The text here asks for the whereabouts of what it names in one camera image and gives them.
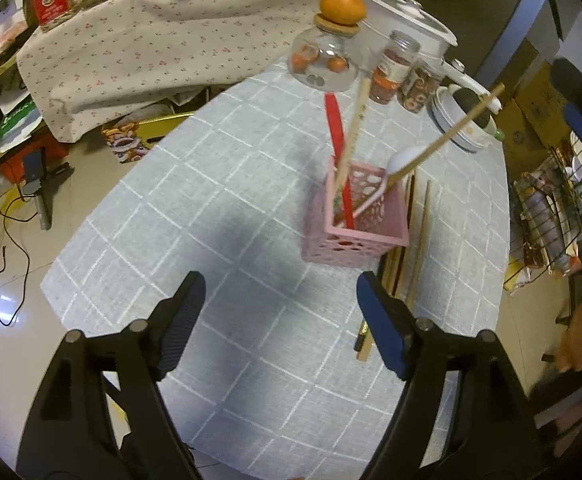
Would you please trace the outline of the white handheld sealer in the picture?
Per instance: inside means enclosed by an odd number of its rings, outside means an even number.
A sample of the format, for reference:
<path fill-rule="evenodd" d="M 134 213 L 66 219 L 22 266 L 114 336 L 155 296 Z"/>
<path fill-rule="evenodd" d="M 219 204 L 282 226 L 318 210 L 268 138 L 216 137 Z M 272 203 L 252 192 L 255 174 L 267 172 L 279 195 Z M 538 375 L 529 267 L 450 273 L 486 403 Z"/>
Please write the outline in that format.
<path fill-rule="evenodd" d="M 454 81 L 455 84 L 460 87 L 470 87 L 472 79 L 466 74 L 465 65 L 458 58 L 452 58 L 451 61 L 444 60 L 442 68 L 445 76 Z"/>

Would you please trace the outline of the red plastic spoon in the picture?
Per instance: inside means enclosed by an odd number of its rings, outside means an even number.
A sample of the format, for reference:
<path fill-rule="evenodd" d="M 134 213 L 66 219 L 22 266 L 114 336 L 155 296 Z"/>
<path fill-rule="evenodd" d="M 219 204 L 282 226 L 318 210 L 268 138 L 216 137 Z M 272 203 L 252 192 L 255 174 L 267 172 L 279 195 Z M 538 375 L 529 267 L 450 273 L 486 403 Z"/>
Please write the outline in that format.
<path fill-rule="evenodd" d="M 344 150 L 344 129 L 340 107 L 337 98 L 332 92 L 326 92 L 323 98 L 325 99 L 325 110 L 333 146 L 334 160 L 340 162 Z M 348 229 L 353 230 L 355 228 L 355 222 L 349 180 L 346 180 L 342 185 L 340 198 L 344 224 Z"/>

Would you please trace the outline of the stacked white bowls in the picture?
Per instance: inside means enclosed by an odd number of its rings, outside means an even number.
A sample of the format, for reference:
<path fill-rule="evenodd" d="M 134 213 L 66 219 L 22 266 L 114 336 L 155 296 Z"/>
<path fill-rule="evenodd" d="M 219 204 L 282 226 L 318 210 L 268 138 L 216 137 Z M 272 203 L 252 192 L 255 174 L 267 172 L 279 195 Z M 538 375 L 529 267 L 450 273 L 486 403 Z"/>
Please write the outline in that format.
<path fill-rule="evenodd" d="M 459 119 L 462 119 L 467 114 L 458 106 L 453 98 L 454 92 L 460 88 L 462 87 L 458 84 L 439 87 L 436 89 L 431 101 L 433 117 L 443 133 L 448 131 L 455 122 L 458 122 Z M 494 141 L 503 140 L 504 136 L 497 130 L 493 115 L 489 125 L 485 129 L 481 129 L 472 121 L 460 129 L 459 133 L 455 134 L 452 139 L 459 148 L 463 148 L 470 153 L 477 153 L 487 148 Z"/>

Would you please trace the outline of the orange tangerine on jar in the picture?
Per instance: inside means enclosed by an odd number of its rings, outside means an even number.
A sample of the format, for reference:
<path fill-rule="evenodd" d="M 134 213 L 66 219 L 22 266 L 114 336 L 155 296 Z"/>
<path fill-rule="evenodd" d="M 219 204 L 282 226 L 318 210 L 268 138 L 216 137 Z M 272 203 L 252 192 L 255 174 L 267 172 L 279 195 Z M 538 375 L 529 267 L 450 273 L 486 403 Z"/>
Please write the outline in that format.
<path fill-rule="evenodd" d="M 320 13 L 339 25 L 352 26 L 367 15 L 364 0 L 320 0 Z"/>

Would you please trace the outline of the black chopstick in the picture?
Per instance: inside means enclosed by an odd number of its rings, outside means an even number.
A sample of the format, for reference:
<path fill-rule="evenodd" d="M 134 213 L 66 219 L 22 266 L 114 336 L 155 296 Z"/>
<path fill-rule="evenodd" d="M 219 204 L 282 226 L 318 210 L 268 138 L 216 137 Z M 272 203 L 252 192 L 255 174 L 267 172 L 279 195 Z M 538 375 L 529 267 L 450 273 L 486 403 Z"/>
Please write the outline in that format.
<path fill-rule="evenodd" d="M 366 341 L 369 329 L 368 324 L 366 321 L 361 322 L 361 326 L 359 326 L 359 330 L 357 333 L 356 341 L 354 344 L 354 350 L 356 352 L 360 352 L 363 349 L 363 344 Z"/>

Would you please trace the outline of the printed bamboo chopstick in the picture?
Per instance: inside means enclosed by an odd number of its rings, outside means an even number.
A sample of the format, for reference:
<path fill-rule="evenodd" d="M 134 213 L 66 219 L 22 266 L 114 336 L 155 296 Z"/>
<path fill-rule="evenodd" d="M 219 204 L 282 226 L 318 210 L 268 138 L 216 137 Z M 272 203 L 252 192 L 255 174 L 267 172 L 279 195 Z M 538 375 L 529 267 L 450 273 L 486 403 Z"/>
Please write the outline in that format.
<path fill-rule="evenodd" d="M 346 133 L 344 148 L 338 161 L 337 173 L 334 179 L 334 189 L 341 193 L 344 222 L 348 229 L 354 228 L 354 217 L 351 192 L 346 191 L 345 188 L 347 182 L 349 182 L 349 167 L 351 167 L 359 129 L 361 129 L 361 123 L 365 116 L 370 86 L 371 78 L 365 76 L 359 85 L 352 122 L 349 125 L 349 132 Z"/>

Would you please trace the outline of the lone bamboo chopstick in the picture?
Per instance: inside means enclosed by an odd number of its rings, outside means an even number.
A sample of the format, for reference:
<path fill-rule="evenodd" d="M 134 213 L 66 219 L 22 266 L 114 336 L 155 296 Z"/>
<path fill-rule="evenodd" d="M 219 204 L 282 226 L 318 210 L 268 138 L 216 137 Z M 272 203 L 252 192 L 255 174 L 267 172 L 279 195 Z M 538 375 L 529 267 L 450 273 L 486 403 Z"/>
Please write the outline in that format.
<path fill-rule="evenodd" d="M 468 125 L 469 122 L 472 122 L 474 117 L 479 115 L 482 110 L 485 109 L 485 107 L 488 107 L 488 105 L 491 104 L 496 98 L 498 98 L 500 93 L 502 93 L 504 90 L 505 85 L 500 82 L 487 96 L 481 96 L 480 103 L 472 110 L 470 110 L 470 112 L 467 113 L 464 117 L 462 117 L 462 119 L 459 119 L 458 122 L 455 122 L 455 124 L 452 125 L 451 128 L 449 128 L 448 131 L 443 134 L 443 136 L 440 136 L 439 139 L 436 139 L 434 142 L 429 144 L 421 155 L 419 155 L 412 162 L 409 162 L 407 166 L 402 170 L 399 170 L 397 174 L 392 174 L 389 179 L 389 185 L 387 187 L 392 188 L 392 186 L 397 185 L 399 181 L 407 176 L 407 174 L 415 170 L 421 164 L 421 162 L 424 162 L 437 150 L 440 150 L 440 148 L 442 148 L 446 142 L 451 140 L 451 138 L 455 136 L 455 134 L 459 133 L 459 130 Z"/>

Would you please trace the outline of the floral cloth on cabinet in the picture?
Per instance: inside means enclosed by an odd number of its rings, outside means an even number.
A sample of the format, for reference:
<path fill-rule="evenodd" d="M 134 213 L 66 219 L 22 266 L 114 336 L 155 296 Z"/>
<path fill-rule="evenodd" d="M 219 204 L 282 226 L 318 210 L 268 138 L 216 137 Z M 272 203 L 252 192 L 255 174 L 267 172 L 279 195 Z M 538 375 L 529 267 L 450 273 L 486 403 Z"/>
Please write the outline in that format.
<path fill-rule="evenodd" d="M 56 140 L 153 102 L 234 84 L 287 55 L 319 0 L 108 0 L 35 32 L 18 71 Z"/>

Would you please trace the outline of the yellow printed box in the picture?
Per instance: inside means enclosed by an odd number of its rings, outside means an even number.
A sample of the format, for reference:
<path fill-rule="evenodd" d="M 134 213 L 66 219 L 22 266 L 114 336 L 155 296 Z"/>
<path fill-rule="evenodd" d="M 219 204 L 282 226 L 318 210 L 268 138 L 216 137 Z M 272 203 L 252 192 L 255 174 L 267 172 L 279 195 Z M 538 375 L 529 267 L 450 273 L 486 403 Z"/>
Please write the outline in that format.
<path fill-rule="evenodd" d="M 101 133 L 117 161 L 128 164 L 146 156 L 155 144 L 192 115 L 192 112 L 184 112 L 131 122 L 120 127 L 103 127 Z"/>

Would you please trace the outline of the white plastic spoon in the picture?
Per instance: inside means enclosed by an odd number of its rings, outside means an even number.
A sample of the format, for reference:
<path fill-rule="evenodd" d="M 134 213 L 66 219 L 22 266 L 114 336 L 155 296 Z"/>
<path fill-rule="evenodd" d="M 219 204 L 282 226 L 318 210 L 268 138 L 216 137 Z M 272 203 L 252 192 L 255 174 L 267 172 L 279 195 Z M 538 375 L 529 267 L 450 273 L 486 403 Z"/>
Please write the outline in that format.
<path fill-rule="evenodd" d="M 387 167 L 385 167 L 385 175 L 382 177 L 380 185 L 373 191 L 364 202 L 361 202 L 354 210 L 354 217 L 359 217 L 364 211 L 366 211 L 370 206 L 375 205 L 380 197 L 387 191 L 387 186 L 389 185 L 389 179 L 392 174 L 397 174 L 399 170 L 402 170 L 407 166 L 409 162 L 412 162 L 419 155 L 425 151 L 423 145 L 409 146 L 408 148 L 403 148 L 402 151 L 394 153 L 389 161 L 387 162 Z"/>

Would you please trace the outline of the pink perforated utensil basket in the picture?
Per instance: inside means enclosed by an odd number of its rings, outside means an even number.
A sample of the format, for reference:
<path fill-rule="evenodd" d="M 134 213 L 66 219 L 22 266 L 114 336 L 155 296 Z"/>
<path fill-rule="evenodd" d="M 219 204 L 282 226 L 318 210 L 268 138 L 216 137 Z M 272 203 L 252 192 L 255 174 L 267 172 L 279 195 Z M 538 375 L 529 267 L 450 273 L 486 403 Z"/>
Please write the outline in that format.
<path fill-rule="evenodd" d="M 402 185 L 383 193 L 354 214 L 354 228 L 341 218 L 341 196 L 334 191 L 334 158 L 323 184 L 307 207 L 301 256 L 307 262 L 361 268 L 396 247 L 409 245 L 407 203 Z"/>

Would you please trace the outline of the light bamboo chopstick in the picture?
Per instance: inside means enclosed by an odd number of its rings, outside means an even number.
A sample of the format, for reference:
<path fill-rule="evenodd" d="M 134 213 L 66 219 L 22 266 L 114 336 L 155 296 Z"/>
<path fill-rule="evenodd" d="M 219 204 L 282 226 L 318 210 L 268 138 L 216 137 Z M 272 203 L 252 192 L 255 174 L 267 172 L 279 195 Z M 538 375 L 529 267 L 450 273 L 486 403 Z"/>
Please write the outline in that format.
<path fill-rule="evenodd" d="M 423 259 L 425 259 L 425 248 L 429 237 L 429 217 L 431 203 L 431 181 L 425 186 L 425 201 L 421 217 L 419 242 L 416 250 L 415 260 L 413 260 L 413 272 L 411 272 L 410 282 L 407 290 L 406 304 L 409 310 L 413 310 L 415 304 L 416 288 L 419 282 Z"/>

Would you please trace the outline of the grey checked tablecloth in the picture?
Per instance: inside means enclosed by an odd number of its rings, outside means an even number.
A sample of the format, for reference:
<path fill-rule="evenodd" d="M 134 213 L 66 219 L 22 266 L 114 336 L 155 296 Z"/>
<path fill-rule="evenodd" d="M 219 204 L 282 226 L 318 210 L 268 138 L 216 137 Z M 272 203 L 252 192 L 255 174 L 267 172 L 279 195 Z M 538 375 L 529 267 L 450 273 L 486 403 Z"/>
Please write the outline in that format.
<path fill-rule="evenodd" d="M 357 359 L 358 271 L 301 257 L 332 148 L 323 94 L 285 61 L 157 143 L 41 282 L 64 326 L 121 330 L 204 275 L 207 300 L 161 391 L 181 439 L 260 479 L 356 479 L 402 382 Z"/>

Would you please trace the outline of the brown wooden chopstick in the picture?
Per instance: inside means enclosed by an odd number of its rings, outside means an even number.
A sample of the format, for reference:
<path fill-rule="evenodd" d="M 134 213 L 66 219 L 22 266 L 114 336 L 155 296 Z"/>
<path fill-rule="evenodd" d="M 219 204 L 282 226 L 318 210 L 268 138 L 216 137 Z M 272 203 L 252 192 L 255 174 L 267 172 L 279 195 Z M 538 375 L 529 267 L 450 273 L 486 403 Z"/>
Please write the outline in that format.
<path fill-rule="evenodd" d="M 408 176 L 405 186 L 406 192 L 406 206 L 407 206 L 407 229 L 410 229 L 411 222 L 413 222 L 413 203 L 415 203 L 415 191 L 417 188 L 417 176 L 413 172 Z M 391 297 L 395 296 L 397 291 L 397 285 L 399 278 L 402 274 L 403 262 L 406 254 L 406 248 L 403 246 L 391 249 L 387 255 L 383 256 L 379 268 L 379 278 L 381 278 L 381 284 L 384 289 L 389 293 Z M 368 326 L 369 332 L 365 343 L 363 344 L 363 349 L 360 352 L 356 352 L 356 359 L 361 362 L 366 362 L 369 359 L 369 354 L 371 346 L 373 344 L 373 338 Z"/>

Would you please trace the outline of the cardboard box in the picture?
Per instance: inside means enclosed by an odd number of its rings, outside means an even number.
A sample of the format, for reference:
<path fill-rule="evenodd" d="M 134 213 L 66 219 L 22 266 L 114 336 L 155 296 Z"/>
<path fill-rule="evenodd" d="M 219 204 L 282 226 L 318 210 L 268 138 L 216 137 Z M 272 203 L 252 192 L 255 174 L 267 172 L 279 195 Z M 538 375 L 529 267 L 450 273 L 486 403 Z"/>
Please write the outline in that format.
<path fill-rule="evenodd" d="M 518 180 L 541 166 L 550 150 L 571 132 L 562 111 L 566 100 L 550 82 L 551 68 L 543 62 L 496 116 L 496 125 L 505 135 L 503 145 L 509 181 Z"/>

